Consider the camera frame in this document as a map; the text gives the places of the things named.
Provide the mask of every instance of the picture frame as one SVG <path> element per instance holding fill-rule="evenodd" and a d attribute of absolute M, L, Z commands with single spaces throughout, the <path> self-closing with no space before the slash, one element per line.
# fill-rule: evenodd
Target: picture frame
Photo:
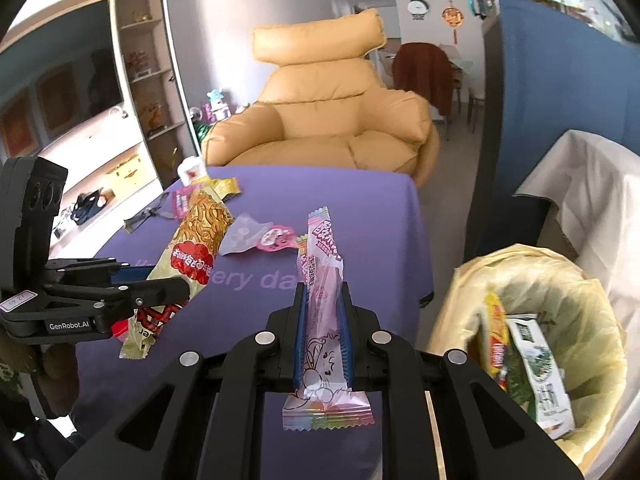
<path fill-rule="evenodd" d="M 36 94 L 50 140 L 78 124 L 78 92 L 70 64 L 56 67 L 43 75 L 36 83 Z"/>
<path fill-rule="evenodd" d="M 29 91 L 22 90 L 0 110 L 0 137 L 7 157 L 36 152 L 40 143 L 31 124 Z"/>

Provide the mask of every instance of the armchair headrest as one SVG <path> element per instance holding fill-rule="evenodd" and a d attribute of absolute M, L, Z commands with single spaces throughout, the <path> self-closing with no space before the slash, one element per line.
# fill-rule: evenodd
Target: armchair headrest
<path fill-rule="evenodd" d="M 278 66 L 362 57 L 385 43 L 375 9 L 334 20 L 256 27 L 253 34 L 254 59 Z"/>

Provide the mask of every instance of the wall clock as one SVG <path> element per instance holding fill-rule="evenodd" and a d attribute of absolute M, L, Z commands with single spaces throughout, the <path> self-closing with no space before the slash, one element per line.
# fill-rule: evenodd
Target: wall clock
<path fill-rule="evenodd" d="M 429 12 L 430 6 L 425 0 L 409 0 L 406 8 L 414 20 L 423 20 L 424 15 Z"/>

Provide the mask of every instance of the brown chair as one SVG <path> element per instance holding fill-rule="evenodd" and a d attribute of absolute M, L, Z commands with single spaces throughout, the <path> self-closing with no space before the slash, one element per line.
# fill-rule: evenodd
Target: brown chair
<path fill-rule="evenodd" d="M 453 69 L 453 89 L 458 97 L 458 115 L 462 113 L 462 79 L 465 73 L 459 67 L 452 67 Z"/>
<path fill-rule="evenodd" d="M 392 72 L 396 89 L 415 92 L 438 109 L 448 140 L 454 75 L 447 54 L 431 43 L 405 43 L 394 58 Z"/>

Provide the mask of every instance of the white cloth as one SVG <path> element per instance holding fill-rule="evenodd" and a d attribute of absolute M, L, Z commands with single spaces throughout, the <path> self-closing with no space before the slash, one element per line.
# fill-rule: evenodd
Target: white cloth
<path fill-rule="evenodd" d="M 640 420 L 640 157 L 612 140 L 569 130 L 516 194 L 558 208 L 576 264 L 598 278 L 626 331 L 627 385 L 615 424 L 586 480 L 599 478 Z"/>
<path fill-rule="evenodd" d="M 449 59 L 455 66 L 457 66 L 462 72 L 468 74 L 471 72 L 471 67 L 474 62 L 468 59 Z"/>

